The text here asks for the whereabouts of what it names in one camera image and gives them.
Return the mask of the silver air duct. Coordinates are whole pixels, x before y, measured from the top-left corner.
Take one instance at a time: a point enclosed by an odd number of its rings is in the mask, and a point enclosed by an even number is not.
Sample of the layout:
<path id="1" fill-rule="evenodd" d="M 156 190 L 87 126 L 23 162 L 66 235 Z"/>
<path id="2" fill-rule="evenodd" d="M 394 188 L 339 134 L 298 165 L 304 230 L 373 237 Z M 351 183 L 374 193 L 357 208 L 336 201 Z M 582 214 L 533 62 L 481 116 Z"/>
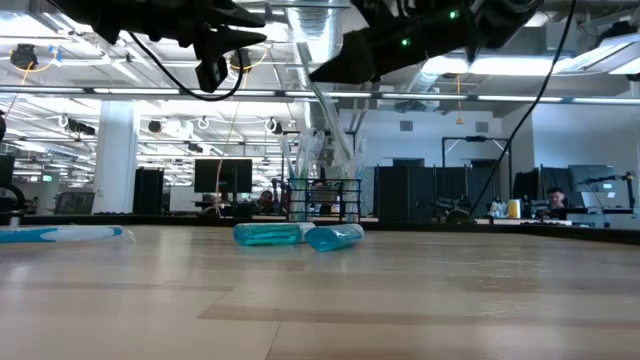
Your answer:
<path id="1" fill-rule="evenodd" d="M 301 0 L 298 6 L 285 10 L 291 28 L 295 70 L 302 91 L 313 92 L 309 73 L 339 52 L 340 10 L 328 7 L 311 7 L 312 2 Z"/>

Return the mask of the black rack frame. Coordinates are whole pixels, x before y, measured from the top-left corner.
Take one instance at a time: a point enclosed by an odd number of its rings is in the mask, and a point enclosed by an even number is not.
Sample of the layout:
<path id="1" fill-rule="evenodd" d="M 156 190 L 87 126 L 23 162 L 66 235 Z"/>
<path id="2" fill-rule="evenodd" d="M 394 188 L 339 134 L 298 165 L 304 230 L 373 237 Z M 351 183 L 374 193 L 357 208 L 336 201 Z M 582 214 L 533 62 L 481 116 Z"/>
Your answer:
<path id="1" fill-rule="evenodd" d="M 472 203 L 472 206 L 469 210 L 469 214 L 473 215 L 474 212 L 480 207 L 480 204 L 484 198 L 484 195 L 489 190 L 490 186 L 494 183 L 494 177 L 498 173 L 500 165 L 505 156 L 511 156 L 512 152 L 512 141 L 509 138 L 495 138 L 495 137 L 487 137 L 483 135 L 471 135 L 471 136 L 445 136 L 441 138 L 441 168 L 444 169 L 447 167 L 447 155 L 448 153 L 455 148 L 454 145 L 447 147 L 448 141 L 454 141 L 456 144 L 459 142 L 466 143 L 484 143 L 484 142 L 492 142 L 496 145 L 500 150 L 500 155 L 493 160 L 493 165 L 490 167 L 490 172 L 487 174 L 487 178 L 480 190 L 480 193 L 477 195 L 475 201 Z"/>

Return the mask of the black ceiling device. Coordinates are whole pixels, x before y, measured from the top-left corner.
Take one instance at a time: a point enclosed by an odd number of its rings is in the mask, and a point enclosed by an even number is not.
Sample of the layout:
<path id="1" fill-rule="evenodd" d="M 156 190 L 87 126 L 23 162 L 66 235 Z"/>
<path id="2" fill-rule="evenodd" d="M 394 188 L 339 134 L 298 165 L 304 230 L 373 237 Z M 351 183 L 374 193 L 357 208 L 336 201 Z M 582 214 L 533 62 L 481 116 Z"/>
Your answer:
<path id="1" fill-rule="evenodd" d="M 38 57 L 35 53 L 35 45 L 19 43 L 10 53 L 10 62 L 21 70 L 31 70 L 38 65 Z"/>

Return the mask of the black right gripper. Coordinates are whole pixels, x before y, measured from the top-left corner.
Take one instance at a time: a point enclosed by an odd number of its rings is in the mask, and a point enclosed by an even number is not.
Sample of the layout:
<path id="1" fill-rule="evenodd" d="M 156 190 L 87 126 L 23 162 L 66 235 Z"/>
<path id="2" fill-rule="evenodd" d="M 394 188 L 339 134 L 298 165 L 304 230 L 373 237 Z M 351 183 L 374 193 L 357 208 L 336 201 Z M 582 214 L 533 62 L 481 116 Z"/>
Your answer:
<path id="1" fill-rule="evenodd" d="M 339 53 L 310 73 L 312 82 L 377 82 L 379 68 L 404 68 L 452 51 L 480 48 L 479 0 L 352 0 L 370 28 L 343 35 Z M 374 45 L 379 41 L 379 63 Z"/>

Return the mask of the blue mouthwash bottle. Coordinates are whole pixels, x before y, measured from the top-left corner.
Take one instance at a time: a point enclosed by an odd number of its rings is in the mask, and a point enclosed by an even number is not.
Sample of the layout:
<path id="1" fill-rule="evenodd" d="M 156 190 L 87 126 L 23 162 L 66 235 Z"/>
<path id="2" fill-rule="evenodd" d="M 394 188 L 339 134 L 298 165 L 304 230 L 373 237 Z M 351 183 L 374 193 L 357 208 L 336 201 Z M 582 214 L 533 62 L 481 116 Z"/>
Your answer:
<path id="1" fill-rule="evenodd" d="M 233 238 L 241 246 L 296 245 L 314 227 L 312 222 L 241 223 L 233 228 Z"/>
<path id="2" fill-rule="evenodd" d="M 364 239 L 361 225 L 356 223 L 317 226 L 308 230 L 305 241 L 318 252 L 329 252 L 353 247 Z"/>

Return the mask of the black monitor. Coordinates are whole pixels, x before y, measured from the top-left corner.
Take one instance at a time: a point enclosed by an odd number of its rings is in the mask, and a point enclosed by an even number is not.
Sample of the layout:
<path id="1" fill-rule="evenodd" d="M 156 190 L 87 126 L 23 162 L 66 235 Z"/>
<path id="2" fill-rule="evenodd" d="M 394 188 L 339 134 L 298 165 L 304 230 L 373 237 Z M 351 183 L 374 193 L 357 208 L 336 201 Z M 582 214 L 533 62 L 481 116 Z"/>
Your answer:
<path id="1" fill-rule="evenodd" d="M 194 191 L 197 193 L 251 193 L 251 159 L 197 159 Z"/>

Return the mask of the black partition panels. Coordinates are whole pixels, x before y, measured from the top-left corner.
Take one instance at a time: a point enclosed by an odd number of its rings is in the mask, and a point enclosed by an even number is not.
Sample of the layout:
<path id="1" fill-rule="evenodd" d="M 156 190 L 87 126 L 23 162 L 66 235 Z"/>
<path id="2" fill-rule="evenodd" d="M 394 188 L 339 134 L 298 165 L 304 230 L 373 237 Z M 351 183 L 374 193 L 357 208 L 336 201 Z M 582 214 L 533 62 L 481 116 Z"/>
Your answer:
<path id="1" fill-rule="evenodd" d="M 409 167 L 376 169 L 374 206 L 382 223 L 445 222 L 449 211 L 469 212 L 490 172 L 489 167 Z M 500 196 L 499 173 L 471 215 L 484 217 Z"/>

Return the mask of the black cabinet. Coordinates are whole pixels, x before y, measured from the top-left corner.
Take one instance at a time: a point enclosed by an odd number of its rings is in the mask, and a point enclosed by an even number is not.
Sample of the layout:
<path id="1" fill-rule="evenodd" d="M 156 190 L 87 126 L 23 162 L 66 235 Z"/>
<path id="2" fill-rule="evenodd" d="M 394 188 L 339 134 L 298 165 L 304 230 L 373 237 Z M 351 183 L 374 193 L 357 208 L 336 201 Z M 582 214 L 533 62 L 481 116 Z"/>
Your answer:
<path id="1" fill-rule="evenodd" d="M 135 174 L 133 213 L 160 215 L 164 187 L 164 171 L 138 168 Z"/>

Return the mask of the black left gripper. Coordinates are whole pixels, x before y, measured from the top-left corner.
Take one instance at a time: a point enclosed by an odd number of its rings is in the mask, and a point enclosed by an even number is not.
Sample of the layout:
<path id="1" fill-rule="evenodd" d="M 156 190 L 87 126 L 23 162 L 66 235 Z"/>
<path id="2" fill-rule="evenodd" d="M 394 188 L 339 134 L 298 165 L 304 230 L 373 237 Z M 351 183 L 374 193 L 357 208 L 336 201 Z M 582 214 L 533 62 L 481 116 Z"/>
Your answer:
<path id="1" fill-rule="evenodd" d="M 266 40 L 256 32 L 212 29 L 215 24 L 262 28 L 263 18 L 233 0 L 145 0 L 144 33 L 153 42 L 173 39 L 181 47 L 193 45 L 198 60 L 216 60 Z"/>

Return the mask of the white column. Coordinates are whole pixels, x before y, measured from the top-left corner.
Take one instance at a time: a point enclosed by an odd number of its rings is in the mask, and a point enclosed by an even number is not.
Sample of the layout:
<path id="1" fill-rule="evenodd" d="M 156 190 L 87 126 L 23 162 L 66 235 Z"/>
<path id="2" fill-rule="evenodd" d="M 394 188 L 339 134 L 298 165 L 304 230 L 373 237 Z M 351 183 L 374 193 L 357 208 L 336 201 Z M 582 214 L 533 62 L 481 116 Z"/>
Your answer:
<path id="1" fill-rule="evenodd" d="M 102 101 L 93 213 L 133 210 L 140 118 L 133 101 Z"/>

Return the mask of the black aluminium table frame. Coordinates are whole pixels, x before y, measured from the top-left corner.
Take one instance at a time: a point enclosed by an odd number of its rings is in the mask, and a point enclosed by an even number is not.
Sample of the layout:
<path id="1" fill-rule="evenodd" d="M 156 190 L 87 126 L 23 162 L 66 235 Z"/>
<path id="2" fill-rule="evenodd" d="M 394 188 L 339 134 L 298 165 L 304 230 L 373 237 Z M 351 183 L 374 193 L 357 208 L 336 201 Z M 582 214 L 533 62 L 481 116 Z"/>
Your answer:
<path id="1" fill-rule="evenodd" d="M 72 215 L 72 216 L 25 216 L 18 211 L 0 212 L 0 228 L 44 227 L 64 225 L 113 225 L 126 228 L 128 225 L 153 226 L 207 226 L 231 227 L 241 223 L 286 223 L 281 220 L 243 221 L 214 217 L 169 217 L 144 215 Z M 337 221 L 313 221 L 315 227 L 343 224 Z M 620 243 L 640 246 L 640 230 L 593 229 L 566 225 L 548 225 L 540 222 L 501 224 L 491 220 L 487 224 L 401 224 L 362 222 L 359 225 L 367 232 L 409 231 L 409 232 L 467 232 L 467 233 L 514 233 L 580 239 L 595 242 Z"/>

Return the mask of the grey monitor on arm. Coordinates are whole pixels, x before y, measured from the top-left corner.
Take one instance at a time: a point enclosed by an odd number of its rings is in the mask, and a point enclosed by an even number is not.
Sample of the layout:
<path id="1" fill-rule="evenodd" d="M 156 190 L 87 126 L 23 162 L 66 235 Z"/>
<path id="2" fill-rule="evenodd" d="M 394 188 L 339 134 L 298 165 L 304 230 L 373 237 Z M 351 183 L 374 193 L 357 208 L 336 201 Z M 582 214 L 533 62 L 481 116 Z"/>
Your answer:
<path id="1" fill-rule="evenodd" d="M 575 192 L 616 191 L 616 170 L 611 165 L 570 165 L 568 169 Z"/>

